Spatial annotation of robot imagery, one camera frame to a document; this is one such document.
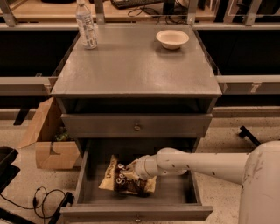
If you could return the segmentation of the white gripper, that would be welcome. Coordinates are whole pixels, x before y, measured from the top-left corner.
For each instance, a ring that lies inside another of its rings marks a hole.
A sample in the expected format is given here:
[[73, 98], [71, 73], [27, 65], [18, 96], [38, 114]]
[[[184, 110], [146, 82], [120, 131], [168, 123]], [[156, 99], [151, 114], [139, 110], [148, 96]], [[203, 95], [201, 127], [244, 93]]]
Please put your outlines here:
[[136, 175], [143, 180], [151, 179], [158, 175], [157, 156], [142, 156], [129, 163], [125, 168], [125, 174]]

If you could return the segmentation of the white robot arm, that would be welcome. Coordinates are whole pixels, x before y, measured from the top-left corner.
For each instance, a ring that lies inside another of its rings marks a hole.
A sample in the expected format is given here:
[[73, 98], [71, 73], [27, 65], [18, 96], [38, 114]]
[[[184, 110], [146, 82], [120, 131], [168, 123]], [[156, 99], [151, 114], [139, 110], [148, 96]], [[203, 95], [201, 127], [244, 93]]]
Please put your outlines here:
[[165, 147], [131, 162], [124, 175], [156, 176], [202, 173], [241, 186], [238, 224], [280, 224], [280, 142], [270, 141], [250, 153], [189, 153]]

